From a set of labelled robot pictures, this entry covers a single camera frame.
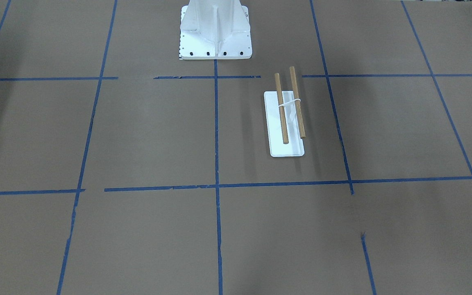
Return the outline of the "white rack base tray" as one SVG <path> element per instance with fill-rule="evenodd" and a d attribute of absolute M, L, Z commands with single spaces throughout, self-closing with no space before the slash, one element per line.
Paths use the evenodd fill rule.
<path fill-rule="evenodd" d="M 284 102 L 294 100 L 293 91 L 283 91 Z M 283 144 L 276 91 L 264 92 L 268 145 L 272 157 L 301 157 L 305 154 L 298 124 L 286 121 L 289 144 Z"/>

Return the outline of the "wooden rack rod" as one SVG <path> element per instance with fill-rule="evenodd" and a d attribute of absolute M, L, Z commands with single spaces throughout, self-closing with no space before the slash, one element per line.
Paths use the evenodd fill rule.
<path fill-rule="evenodd" d="M 279 119 L 281 126 L 281 137 L 283 144 L 289 144 L 290 140 L 288 138 L 287 123 L 286 123 L 286 114 L 283 100 L 283 91 L 281 88 L 281 79 L 279 73 L 274 73 L 275 87 L 277 91 L 277 102 L 279 108 Z"/>
<path fill-rule="evenodd" d="M 300 92 L 299 92 L 299 86 L 297 82 L 296 69 L 294 66 L 290 66 L 290 79 L 291 79 L 291 84 L 293 88 L 293 97 L 294 97 L 294 104 L 295 104 L 299 134 L 300 134 L 300 138 L 304 139 L 306 138 L 306 130 L 305 130 L 305 125 L 304 125 L 302 107 L 300 103 Z"/>

